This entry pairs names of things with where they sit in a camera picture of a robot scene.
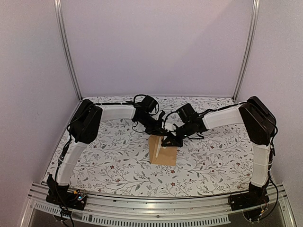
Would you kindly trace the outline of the brown kraft envelope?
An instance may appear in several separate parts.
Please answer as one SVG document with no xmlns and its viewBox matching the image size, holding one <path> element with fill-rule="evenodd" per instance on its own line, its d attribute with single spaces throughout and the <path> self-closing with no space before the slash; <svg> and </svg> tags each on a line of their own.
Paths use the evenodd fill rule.
<svg viewBox="0 0 303 227">
<path fill-rule="evenodd" d="M 177 162 L 177 147 L 160 149 L 159 156 L 155 157 L 157 145 L 161 145 L 162 136 L 151 135 L 148 139 L 150 163 L 155 165 L 175 166 Z"/>
</svg>

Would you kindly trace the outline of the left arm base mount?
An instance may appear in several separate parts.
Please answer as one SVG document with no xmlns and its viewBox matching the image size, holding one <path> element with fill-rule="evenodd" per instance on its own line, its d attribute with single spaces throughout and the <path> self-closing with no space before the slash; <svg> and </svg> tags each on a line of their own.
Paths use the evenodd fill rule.
<svg viewBox="0 0 303 227">
<path fill-rule="evenodd" d="M 69 209 L 84 210 L 87 201 L 87 195 L 85 193 L 75 191 L 58 193 L 57 191 L 49 191 L 46 197 L 46 201 L 55 205 L 63 206 L 65 204 Z"/>
</svg>

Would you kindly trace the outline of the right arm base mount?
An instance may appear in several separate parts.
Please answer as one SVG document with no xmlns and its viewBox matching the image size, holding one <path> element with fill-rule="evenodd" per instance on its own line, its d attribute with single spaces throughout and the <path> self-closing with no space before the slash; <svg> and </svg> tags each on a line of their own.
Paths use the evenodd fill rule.
<svg viewBox="0 0 303 227">
<path fill-rule="evenodd" d="M 228 203 L 232 211 L 251 208 L 268 202 L 269 197 L 267 192 L 245 192 L 231 194 L 228 198 Z"/>
</svg>

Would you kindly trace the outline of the cream letter paper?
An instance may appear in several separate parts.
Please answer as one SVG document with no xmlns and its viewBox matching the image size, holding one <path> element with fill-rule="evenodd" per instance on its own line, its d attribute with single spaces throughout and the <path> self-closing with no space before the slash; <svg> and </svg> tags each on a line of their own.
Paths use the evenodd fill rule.
<svg viewBox="0 0 303 227">
<path fill-rule="evenodd" d="M 161 145 L 157 145 L 156 151 L 155 151 L 155 157 L 156 158 L 159 156 L 160 149 L 161 149 Z"/>
</svg>

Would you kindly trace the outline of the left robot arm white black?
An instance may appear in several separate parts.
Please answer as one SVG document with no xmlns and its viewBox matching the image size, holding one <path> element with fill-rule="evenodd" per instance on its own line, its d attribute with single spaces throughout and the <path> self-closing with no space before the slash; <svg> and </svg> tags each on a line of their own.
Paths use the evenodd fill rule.
<svg viewBox="0 0 303 227">
<path fill-rule="evenodd" d="M 159 103 L 151 96 L 145 96 L 137 103 L 135 99 L 124 103 L 94 103 L 88 99 L 83 100 L 67 126 L 69 139 L 58 158 L 55 175 L 49 175 L 47 179 L 52 198 L 60 205 L 70 202 L 70 194 L 65 190 L 69 187 L 73 169 L 83 150 L 97 138 L 101 122 L 132 120 L 143 125 L 145 133 L 162 135 L 165 132 L 164 114 L 164 111 L 160 111 Z"/>
</svg>

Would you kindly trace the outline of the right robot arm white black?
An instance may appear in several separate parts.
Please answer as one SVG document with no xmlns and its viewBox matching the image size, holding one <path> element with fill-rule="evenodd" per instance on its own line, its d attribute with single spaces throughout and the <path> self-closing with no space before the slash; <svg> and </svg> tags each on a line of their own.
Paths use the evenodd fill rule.
<svg viewBox="0 0 303 227">
<path fill-rule="evenodd" d="M 245 195 L 248 206 L 255 206 L 263 199 L 263 191 L 270 182 L 270 169 L 275 156 L 274 138 L 278 129 L 276 118 L 261 100 L 252 96 L 247 101 L 218 109 L 196 112 L 191 104 L 180 107 L 176 113 L 183 125 L 167 130 L 162 146 L 182 147 L 183 139 L 218 127 L 243 124 L 253 150 L 253 173 L 249 191 Z"/>
</svg>

